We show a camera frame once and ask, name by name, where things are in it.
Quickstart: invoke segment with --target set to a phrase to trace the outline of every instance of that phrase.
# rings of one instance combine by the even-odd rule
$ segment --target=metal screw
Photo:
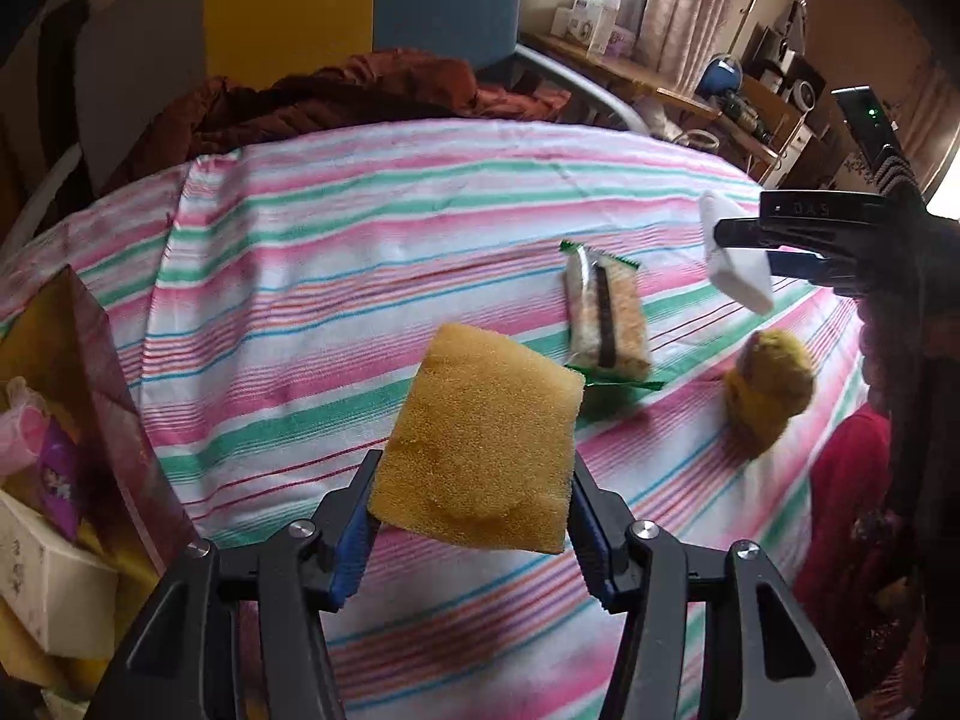
[[[652,519],[638,519],[630,526],[630,532],[637,538],[650,541],[651,538],[659,536],[659,525]]]
[[[186,554],[190,557],[206,557],[210,554],[210,542],[205,538],[186,545]]]
[[[760,555],[760,547],[752,541],[741,541],[736,546],[736,557],[741,560],[756,560]]]
[[[317,533],[317,526],[308,519],[295,519],[287,525],[287,532],[293,538],[310,538]]]

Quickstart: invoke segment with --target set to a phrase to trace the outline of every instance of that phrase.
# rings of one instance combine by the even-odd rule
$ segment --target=plush toy
[[[766,452],[791,416],[813,398],[813,361],[786,330],[760,330],[747,339],[736,366],[724,375],[727,412],[750,457]]]

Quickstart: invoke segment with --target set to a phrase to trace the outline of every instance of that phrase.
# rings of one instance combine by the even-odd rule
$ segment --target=window
[[[926,210],[938,217],[960,218],[960,159],[953,158]]]

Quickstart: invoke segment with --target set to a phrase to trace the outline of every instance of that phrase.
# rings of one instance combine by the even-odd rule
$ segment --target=white box
[[[86,710],[89,708],[89,702],[75,703],[67,701],[51,690],[41,690],[43,702],[47,704],[47,710],[53,720],[83,720]]]
[[[550,34],[554,37],[566,37],[566,28],[570,24],[572,8],[559,7],[553,14],[553,23],[550,25]]]
[[[728,298],[762,317],[774,309],[774,284],[767,252],[762,248],[723,248],[713,237],[722,218],[748,217],[726,194],[707,190],[697,201],[704,231],[704,261],[710,283]]]
[[[111,658],[116,589],[112,568],[0,490],[0,592],[45,653]]]
[[[607,50],[620,0],[576,0],[570,12],[568,36],[590,53]]]

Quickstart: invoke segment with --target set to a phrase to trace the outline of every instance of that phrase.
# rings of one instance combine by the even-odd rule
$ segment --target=bed
[[[198,530],[262,541],[345,485],[390,434],[442,322],[563,362],[563,238],[641,263],[659,392],[589,391],[577,445],[600,485],[678,538],[752,538],[787,579],[809,541],[808,469],[863,397],[853,302],[775,280],[757,317],[707,282],[697,197],[760,188],[725,162],[631,133],[405,122],[200,159],[71,215],[0,271],[0,333],[64,264],[109,313],[152,445]],[[720,380],[784,327],[817,391],[743,464]],[[384,528],[359,593],[323,620],[352,720],[596,717],[622,619],[573,553],[480,552]],[[691,607],[680,715],[693,717]]]

